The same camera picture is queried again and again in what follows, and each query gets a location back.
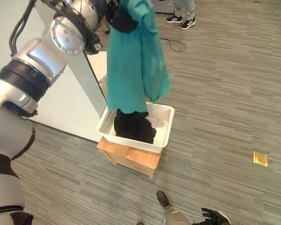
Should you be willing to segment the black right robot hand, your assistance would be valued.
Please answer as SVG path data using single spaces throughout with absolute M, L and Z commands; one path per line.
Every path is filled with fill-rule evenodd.
M 201 211 L 205 220 L 200 223 L 193 223 L 192 225 L 231 225 L 229 218 L 220 211 L 208 208 L 201 208 Z

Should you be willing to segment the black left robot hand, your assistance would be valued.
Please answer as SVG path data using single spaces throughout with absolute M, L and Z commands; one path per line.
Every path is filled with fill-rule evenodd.
M 124 7 L 117 7 L 114 9 L 110 24 L 116 30 L 122 33 L 131 33 L 138 26 L 139 22 L 134 20 Z

